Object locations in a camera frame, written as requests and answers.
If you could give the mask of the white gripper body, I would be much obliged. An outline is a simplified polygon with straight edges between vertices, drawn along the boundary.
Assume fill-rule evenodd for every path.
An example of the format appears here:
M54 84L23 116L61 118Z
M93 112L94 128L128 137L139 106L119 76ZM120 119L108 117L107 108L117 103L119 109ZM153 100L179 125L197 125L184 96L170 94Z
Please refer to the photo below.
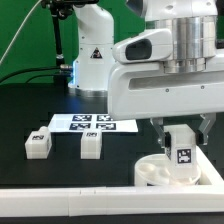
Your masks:
M224 112L224 62L184 74L166 74L159 63L116 64L107 108L115 120Z

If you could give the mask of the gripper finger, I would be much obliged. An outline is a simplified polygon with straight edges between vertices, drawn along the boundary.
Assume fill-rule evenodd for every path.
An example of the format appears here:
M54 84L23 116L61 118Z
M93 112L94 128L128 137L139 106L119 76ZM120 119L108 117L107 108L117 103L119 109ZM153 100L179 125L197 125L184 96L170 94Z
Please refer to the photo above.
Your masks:
M208 144L208 134L216 121L215 113L201 114L202 123L200 124L198 130L196 131L196 144L197 145L207 145Z
M164 149L166 154L169 154L171 148L171 135L164 131L162 118L151 118L150 123L158 134L158 143Z

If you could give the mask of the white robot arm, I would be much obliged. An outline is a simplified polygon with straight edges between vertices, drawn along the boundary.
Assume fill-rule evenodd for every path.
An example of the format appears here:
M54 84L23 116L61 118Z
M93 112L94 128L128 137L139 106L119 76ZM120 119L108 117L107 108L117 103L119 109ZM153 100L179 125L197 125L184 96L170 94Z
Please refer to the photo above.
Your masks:
M116 44L112 16L88 5L75 8L80 52L69 87L103 96L115 120L150 119L159 143L170 145L165 117L203 116L205 144L215 114L224 112L224 48L216 46L216 0L126 0L144 19L144 31Z

